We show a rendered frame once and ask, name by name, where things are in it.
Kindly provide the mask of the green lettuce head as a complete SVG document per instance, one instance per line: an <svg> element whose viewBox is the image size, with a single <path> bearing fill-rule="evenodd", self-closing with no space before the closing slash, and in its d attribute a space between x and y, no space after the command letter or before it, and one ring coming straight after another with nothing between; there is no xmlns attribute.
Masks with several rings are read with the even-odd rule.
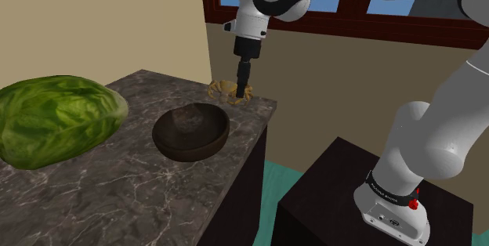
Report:
<svg viewBox="0 0 489 246"><path fill-rule="evenodd" d="M128 117L118 92L87 78L55 75L0 89L0 159L35 170L109 139Z"/></svg>

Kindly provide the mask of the dark robot stand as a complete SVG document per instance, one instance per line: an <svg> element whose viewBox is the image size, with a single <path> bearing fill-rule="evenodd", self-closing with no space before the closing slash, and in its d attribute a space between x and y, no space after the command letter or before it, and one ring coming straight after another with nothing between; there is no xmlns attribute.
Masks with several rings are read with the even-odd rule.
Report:
<svg viewBox="0 0 489 246"><path fill-rule="evenodd" d="M271 246L407 246L369 226L354 204L377 161L336 138L278 202ZM419 188L431 226L426 246L471 246L473 204L427 181Z"/></svg>

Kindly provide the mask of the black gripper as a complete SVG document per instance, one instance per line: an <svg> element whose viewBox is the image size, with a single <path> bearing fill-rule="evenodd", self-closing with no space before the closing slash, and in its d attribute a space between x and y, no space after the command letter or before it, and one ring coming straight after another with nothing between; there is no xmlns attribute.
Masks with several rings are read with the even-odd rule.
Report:
<svg viewBox="0 0 489 246"><path fill-rule="evenodd" d="M250 59L258 59L261 53L262 42L260 40L236 36L234 40L234 55L239 56L241 61L237 69L237 98L243 98L245 86L251 71Z"/></svg>

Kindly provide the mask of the dark red framed window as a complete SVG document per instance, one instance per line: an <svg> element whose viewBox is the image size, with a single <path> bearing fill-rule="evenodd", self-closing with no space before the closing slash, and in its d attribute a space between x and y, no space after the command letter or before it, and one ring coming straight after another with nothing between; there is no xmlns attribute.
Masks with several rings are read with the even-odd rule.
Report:
<svg viewBox="0 0 489 246"><path fill-rule="evenodd" d="M371 0L203 0L205 19L236 36L262 40L269 29L464 49L489 45L489 0L456 0L467 20L368 13Z"/></svg>

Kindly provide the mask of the yellow crab figure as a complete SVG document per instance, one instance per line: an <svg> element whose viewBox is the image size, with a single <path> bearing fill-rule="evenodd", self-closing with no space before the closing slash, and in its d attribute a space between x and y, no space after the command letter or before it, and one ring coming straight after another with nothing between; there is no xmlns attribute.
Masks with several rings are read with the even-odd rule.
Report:
<svg viewBox="0 0 489 246"><path fill-rule="evenodd" d="M220 103L228 103L230 105L237 105L242 101L247 105L254 97L252 90L253 88L250 85L246 85L244 96L237 97L237 83L227 80L212 80L207 88L209 97L217 99Z"/></svg>

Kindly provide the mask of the dark marble top counter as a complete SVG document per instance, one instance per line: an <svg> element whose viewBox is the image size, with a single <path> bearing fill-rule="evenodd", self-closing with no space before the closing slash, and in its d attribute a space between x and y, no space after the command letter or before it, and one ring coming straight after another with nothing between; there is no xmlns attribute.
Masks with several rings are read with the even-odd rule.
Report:
<svg viewBox="0 0 489 246"><path fill-rule="evenodd" d="M276 102L224 104L224 147L181 163L160 154L151 131L168 110L208 103L206 85L141 70L110 87L129 116L104 144L35 171L0 161L0 246L252 246Z"/></svg>

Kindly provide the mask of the dark brown bowl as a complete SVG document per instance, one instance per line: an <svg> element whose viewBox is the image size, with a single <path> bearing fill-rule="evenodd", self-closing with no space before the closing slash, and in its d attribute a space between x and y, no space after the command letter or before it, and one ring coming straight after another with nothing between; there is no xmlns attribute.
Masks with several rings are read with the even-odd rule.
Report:
<svg viewBox="0 0 489 246"><path fill-rule="evenodd" d="M152 129L152 139L167 158L195 162L217 154L229 132L230 119L221 107L191 103L160 116Z"/></svg>

